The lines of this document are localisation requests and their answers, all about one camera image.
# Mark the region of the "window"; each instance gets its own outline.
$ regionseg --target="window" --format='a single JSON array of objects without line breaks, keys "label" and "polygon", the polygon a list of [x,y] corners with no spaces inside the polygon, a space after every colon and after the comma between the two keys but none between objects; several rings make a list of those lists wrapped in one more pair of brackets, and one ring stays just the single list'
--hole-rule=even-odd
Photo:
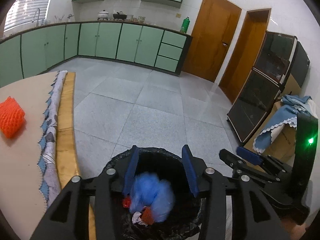
[{"label": "window", "polygon": [[45,19],[49,3],[50,0],[16,0],[7,14],[4,29],[31,22],[37,8],[40,8],[39,19]]}]

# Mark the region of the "tiled floor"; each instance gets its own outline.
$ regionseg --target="tiled floor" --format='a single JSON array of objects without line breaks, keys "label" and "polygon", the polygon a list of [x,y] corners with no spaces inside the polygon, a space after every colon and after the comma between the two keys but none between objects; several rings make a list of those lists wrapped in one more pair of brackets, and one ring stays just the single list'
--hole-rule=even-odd
[{"label": "tiled floor", "polygon": [[193,155],[223,175],[219,159],[238,141],[226,122],[231,103],[217,84],[182,72],[180,77],[111,61],[76,58],[51,71],[76,72],[74,126],[84,178],[97,176],[115,156],[136,144]]}]

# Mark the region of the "blue plastic bag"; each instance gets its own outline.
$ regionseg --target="blue plastic bag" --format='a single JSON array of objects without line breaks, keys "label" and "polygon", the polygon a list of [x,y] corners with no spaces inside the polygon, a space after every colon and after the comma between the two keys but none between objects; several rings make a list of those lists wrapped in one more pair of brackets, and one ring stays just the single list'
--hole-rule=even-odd
[{"label": "blue plastic bag", "polygon": [[156,174],[150,173],[143,173],[134,178],[130,198],[130,213],[140,212],[145,206],[151,206],[155,222],[165,221],[174,205],[170,183],[166,180],[159,181]]}]

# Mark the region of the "black garbage bag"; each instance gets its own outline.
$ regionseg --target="black garbage bag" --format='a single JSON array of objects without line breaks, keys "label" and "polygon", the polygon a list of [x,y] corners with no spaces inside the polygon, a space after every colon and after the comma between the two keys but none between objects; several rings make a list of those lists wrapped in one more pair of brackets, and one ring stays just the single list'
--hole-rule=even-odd
[{"label": "black garbage bag", "polygon": [[[127,150],[113,157],[105,169],[113,168],[118,160],[127,157],[130,153],[131,150]],[[199,233],[205,199],[195,198],[190,193],[182,159],[165,149],[140,148],[136,175],[143,172],[156,173],[159,179],[166,179],[171,183],[175,205],[166,221],[145,227],[132,224],[132,214],[129,209],[122,206],[123,195],[112,193],[117,235],[123,239],[132,240],[184,240]]]}]

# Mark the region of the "countertop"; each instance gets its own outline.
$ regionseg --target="countertop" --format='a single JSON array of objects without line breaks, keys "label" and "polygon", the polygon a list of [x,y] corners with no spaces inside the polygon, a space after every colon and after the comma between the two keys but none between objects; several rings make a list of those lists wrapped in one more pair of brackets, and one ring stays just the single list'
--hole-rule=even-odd
[{"label": "countertop", "polygon": [[171,30],[171,29],[168,29],[168,28],[163,28],[163,27],[160,27],[160,26],[157,26],[157,25],[151,25],[151,24],[145,24],[145,23],[129,22],[129,21],[128,22],[126,22],[126,21],[83,21],[83,22],[53,23],[53,24],[42,25],[42,26],[39,26],[39,27],[30,28],[30,29],[27,29],[27,30],[24,30],[24,31],[21,31],[21,32],[17,32],[15,34],[12,34],[12,35],[9,35],[8,37],[3,38],[2,40],[0,40],[0,44],[5,42],[5,41],[7,41],[7,40],[9,40],[9,39],[11,39],[11,38],[19,36],[19,35],[21,35],[23,33],[34,31],[34,30],[37,30],[37,29],[46,28],[46,27],[50,27],[50,26],[56,26],[56,25],[75,24],[75,23],[80,23],[80,24],[81,23],[125,23],[125,24],[134,24],[134,25],[153,27],[153,28],[157,28],[157,29],[161,29],[161,30],[177,33],[177,34],[180,34],[180,35],[183,35],[183,36],[186,36],[186,37],[191,37],[191,35],[186,34],[186,33],[181,33],[181,32],[178,32],[178,31],[175,31],[175,30]]}]

